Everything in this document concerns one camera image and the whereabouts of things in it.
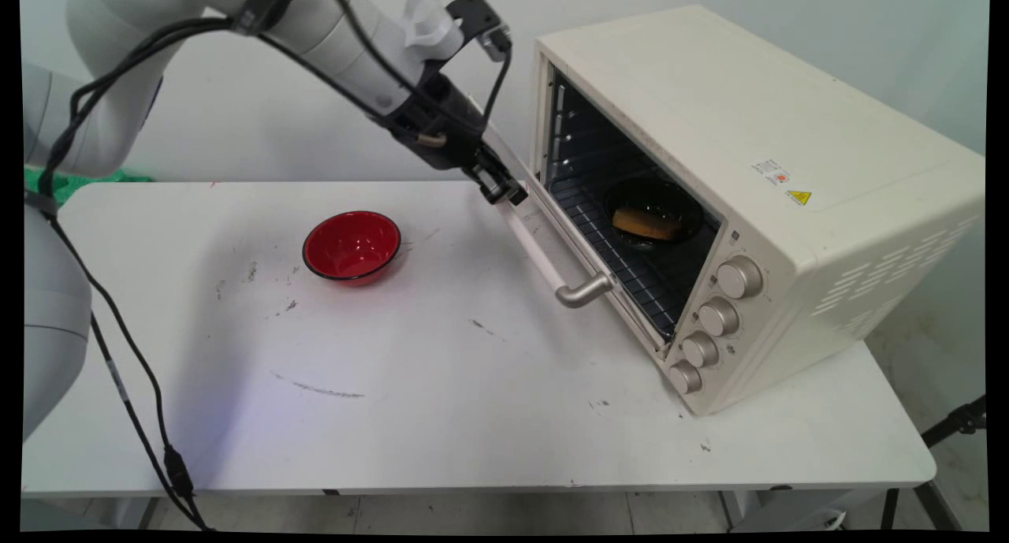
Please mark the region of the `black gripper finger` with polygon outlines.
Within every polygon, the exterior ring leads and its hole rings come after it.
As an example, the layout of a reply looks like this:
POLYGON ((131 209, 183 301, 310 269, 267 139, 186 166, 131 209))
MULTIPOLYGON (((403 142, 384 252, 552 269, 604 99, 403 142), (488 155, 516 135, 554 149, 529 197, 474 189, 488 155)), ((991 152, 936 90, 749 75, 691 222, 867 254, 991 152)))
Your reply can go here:
POLYGON ((490 204, 497 204, 502 199, 512 197, 512 176, 507 167, 497 160, 477 160, 475 183, 490 204))
MULTIPOLYGON (((486 148, 486 160, 497 160, 498 162, 501 162, 504 166, 504 162, 502 162, 500 155, 498 155, 497 152, 495 152, 491 147, 486 148)), ((509 173, 512 176, 512 197, 509 199, 502 199, 497 204, 500 204, 501 202, 507 202, 512 206, 519 206, 527 198, 527 190, 526 188, 523 187, 523 185, 519 183, 518 180, 515 179, 515 177, 512 175, 511 172, 509 173)))

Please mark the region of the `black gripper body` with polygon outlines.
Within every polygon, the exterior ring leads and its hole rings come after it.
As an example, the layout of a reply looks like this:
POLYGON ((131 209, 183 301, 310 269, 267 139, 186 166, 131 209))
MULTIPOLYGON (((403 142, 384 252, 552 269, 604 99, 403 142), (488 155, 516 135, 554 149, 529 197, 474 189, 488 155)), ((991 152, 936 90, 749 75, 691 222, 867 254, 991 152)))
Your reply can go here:
POLYGON ((396 133, 397 141, 433 169, 463 169, 472 173, 478 165, 490 162, 489 147, 483 142, 482 133, 475 132, 483 123, 482 111, 446 76, 424 76, 417 88, 436 104, 432 106, 410 95, 397 107, 389 115, 393 123, 414 135, 410 138, 396 133), (440 138, 443 144, 429 147, 417 142, 418 135, 440 138))

